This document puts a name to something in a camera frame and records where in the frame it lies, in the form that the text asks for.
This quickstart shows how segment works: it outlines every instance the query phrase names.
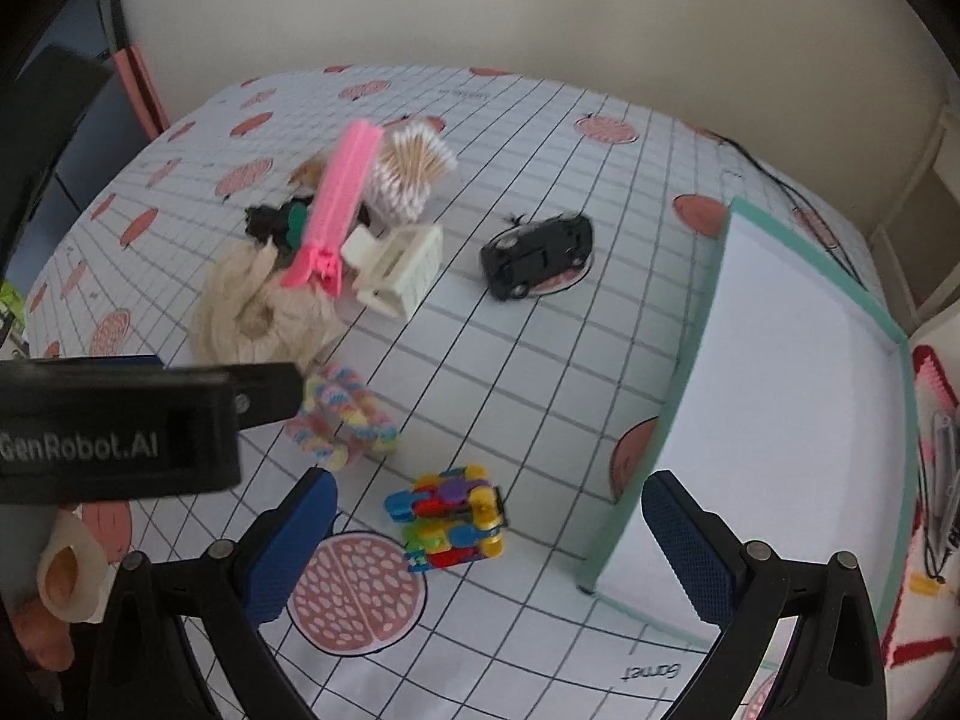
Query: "yellow tag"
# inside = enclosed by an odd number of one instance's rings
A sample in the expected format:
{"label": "yellow tag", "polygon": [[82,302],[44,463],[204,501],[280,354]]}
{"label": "yellow tag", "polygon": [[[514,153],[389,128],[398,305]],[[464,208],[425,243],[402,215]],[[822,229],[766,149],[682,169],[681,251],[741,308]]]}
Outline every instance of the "yellow tag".
{"label": "yellow tag", "polygon": [[930,577],[925,574],[914,571],[910,574],[910,592],[936,598],[940,595],[940,583],[935,579],[930,579]]}

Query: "green board edge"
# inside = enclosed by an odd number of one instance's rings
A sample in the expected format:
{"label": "green board edge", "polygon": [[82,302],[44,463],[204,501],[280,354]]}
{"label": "green board edge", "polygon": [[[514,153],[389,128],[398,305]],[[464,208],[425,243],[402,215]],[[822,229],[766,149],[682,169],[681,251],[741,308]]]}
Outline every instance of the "green board edge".
{"label": "green board edge", "polygon": [[[762,211],[760,208],[750,203],[742,197],[736,197],[730,205],[730,211],[724,222],[723,231],[720,236],[721,247],[717,262],[704,289],[704,300],[697,312],[697,317],[693,324],[688,341],[680,351],[677,369],[674,371],[673,378],[667,390],[664,410],[658,417],[656,429],[651,436],[650,443],[644,452],[641,463],[637,466],[634,477],[628,483],[626,490],[613,512],[608,517],[606,524],[600,531],[596,543],[587,560],[584,560],[578,573],[577,586],[584,592],[595,594],[605,604],[611,605],[623,613],[643,620],[655,628],[666,632],[666,634],[677,637],[680,640],[689,641],[691,644],[709,648],[710,642],[701,640],[699,637],[692,637],[687,632],[671,629],[664,626],[656,620],[646,618],[633,608],[608,599],[602,594],[596,593],[596,584],[607,565],[608,560],[620,541],[623,532],[626,530],[627,523],[630,521],[634,509],[640,504],[640,493],[643,490],[643,483],[653,472],[656,462],[659,459],[661,451],[664,449],[666,437],[670,434],[674,419],[680,408],[680,401],[683,400],[683,392],[690,380],[690,374],[693,372],[693,365],[697,361],[697,355],[700,351],[701,341],[703,340],[704,330],[707,328],[710,309],[712,309],[713,300],[716,297],[717,283],[723,269],[723,252],[726,250],[728,230],[731,220],[735,215],[739,215],[757,225],[761,230],[785,245],[789,250],[800,255],[810,266],[819,271],[830,283],[839,288],[847,295],[853,303],[860,307],[868,317],[874,320],[878,327],[890,338],[898,348],[898,354],[901,358],[902,384],[904,385],[904,405],[906,408],[906,425],[904,430],[904,496],[901,499],[901,511],[899,512],[899,528],[896,531],[896,540],[894,542],[893,557],[891,559],[891,570],[887,575],[883,589],[880,592],[880,601],[875,605],[874,616],[877,620],[877,630],[883,637],[884,632],[890,625],[893,618],[894,605],[896,605],[896,596],[901,589],[902,577],[904,576],[904,567],[906,566],[907,550],[910,543],[911,523],[913,521],[914,502],[917,497],[917,475],[915,473],[917,464],[917,442],[919,428],[917,424],[917,403],[916,392],[914,391],[913,364],[910,356],[908,338],[904,330],[896,324],[887,310],[861,285],[857,284],[841,266],[834,262],[827,252],[822,251],[813,242],[810,242],[791,230],[789,227],[779,223],[771,215]],[[767,668],[776,668],[776,664],[763,664]]]}

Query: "screw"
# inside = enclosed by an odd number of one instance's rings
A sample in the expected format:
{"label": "screw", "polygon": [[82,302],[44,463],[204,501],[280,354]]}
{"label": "screw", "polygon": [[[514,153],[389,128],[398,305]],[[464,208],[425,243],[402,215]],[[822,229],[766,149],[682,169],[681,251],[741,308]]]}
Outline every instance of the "screw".
{"label": "screw", "polygon": [[770,549],[769,544],[765,544],[763,541],[751,541],[747,544],[747,554],[754,560],[770,560],[774,551]]}
{"label": "screw", "polygon": [[218,538],[206,548],[206,553],[214,560],[222,560],[233,554],[233,542],[229,538]]}
{"label": "screw", "polygon": [[850,571],[853,571],[858,565],[856,555],[854,555],[853,552],[838,552],[837,562]]}
{"label": "screw", "polygon": [[122,565],[128,571],[136,571],[142,562],[142,552],[130,552],[128,555],[124,556],[123,560],[120,562],[120,565]]}

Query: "white board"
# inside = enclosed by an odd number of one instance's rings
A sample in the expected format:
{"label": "white board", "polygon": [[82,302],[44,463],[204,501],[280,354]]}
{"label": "white board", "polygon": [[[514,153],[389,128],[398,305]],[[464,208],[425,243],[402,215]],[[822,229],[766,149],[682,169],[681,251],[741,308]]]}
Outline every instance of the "white board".
{"label": "white board", "polygon": [[[790,560],[854,552],[876,613],[891,576],[899,584],[912,506],[905,343],[810,252],[771,235],[775,223],[764,229],[755,210],[734,208],[699,348],[685,350],[695,359],[665,407],[675,415],[651,444],[656,469],[673,471],[741,541],[762,539]],[[594,556],[602,565],[587,588],[665,630],[713,640],[717,627],[694,613],[643,520],[641,484],[614,512],[598,545],[608,557]],[[780,630],[768,659],[779,661],[788,640]]]}

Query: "bundle of cotton swabs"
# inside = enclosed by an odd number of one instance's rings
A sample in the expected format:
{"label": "bundle of cotton swabs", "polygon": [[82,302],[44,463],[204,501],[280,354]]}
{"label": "bundle of cotton swabs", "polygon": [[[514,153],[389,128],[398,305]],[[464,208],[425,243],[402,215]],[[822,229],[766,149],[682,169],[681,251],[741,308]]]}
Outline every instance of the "bundle of cotton swabs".
{"label": "bundle of cotton swabs", "polygon": [[384,136],[364,201],[387,224],[414,223],[438,180],[457,167],[457,158],[427,122],[412,122]]}

